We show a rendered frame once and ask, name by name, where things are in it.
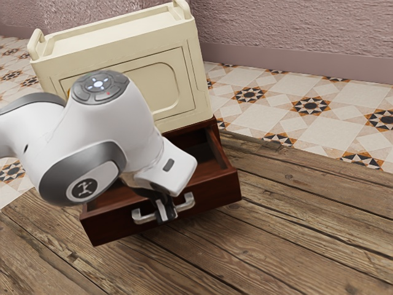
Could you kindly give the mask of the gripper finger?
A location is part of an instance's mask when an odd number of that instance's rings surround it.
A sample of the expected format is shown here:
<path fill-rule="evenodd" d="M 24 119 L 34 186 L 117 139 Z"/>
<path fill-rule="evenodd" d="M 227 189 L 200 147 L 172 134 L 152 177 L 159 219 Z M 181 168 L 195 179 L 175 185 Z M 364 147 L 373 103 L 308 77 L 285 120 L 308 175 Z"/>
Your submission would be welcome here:
<path fill-rule="evenodd" d="M 165 222 L 165 206 L 160 199 L 156 199 L 155 201 L 157 210 L 155 212 L 157 222 L 162 224 Z"/>
<path fill-rule="evenodd" d="M 175 220 L 177 218 L 176 207 L 172 200 L 168 200 L 165 204 L 165 212 L 167 220 Z"/>

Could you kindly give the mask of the cream box with lid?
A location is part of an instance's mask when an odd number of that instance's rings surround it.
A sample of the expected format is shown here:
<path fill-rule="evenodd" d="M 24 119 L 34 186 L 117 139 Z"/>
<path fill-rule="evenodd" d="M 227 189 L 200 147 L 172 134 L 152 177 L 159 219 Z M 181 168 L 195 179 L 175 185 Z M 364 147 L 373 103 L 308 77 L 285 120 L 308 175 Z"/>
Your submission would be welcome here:
<path fill-rule="evenodd" d="M 49 35 L 36 29 L 27 49 L 45 92 L 67 98 L 78 77 L 111 69 L 138 86 L 162 132 L 213 116 L 197 26 L 186 0 Z"/>

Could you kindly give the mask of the dark brown wooden drawer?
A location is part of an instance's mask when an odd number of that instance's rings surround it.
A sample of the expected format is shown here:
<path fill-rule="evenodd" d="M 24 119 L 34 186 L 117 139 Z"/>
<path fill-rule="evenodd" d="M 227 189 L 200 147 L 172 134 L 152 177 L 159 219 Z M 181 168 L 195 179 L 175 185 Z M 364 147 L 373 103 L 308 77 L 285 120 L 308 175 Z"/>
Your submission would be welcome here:
<path fill-rule="evenodd" d="M 186 218 L 241 200 L 238 174 L 222 149 L 215 126 L 197 130 L 173 130 L 164 137 L 194 156 L 198 166 L 184 192 L 191 192 L 195 205 L 178 214 Z M 104 194 L 82 207 L 79 216 L 90 242 L 94 246 L 158 227 L 156 221 L 137 225 L 131 212 L 153 213 L 151 202 L 135 194 L 118 179 Z"/>

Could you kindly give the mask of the dark brown wooden cabinet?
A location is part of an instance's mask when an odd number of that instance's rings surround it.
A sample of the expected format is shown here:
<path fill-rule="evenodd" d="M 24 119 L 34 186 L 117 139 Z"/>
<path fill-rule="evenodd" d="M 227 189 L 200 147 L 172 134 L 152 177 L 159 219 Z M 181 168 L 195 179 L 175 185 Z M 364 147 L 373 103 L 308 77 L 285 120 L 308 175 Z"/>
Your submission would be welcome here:
<path fill-rule="evenodd" d="M 211 130 L 213 131 L 213 134 L 217 138 L 217 140 L 220 142 L 220 135 L 219 135 L 219 129 L 217 126 L 217 119 L 215 116 L 212 116 L 210 119 L 207 120 L 202 120 L 200 122 L 190 124 L 184 127 L 180 127 L 174 130 L 170 130 L 167 132 L 163 132 L 162 135 L 168 139 L 174 138 L 176 136 L 181 136 L 185 134 L 189 134 L 192 132 L 196 132 L 198 130 L 202 130 L 205 128 L 210 127 Z"/>

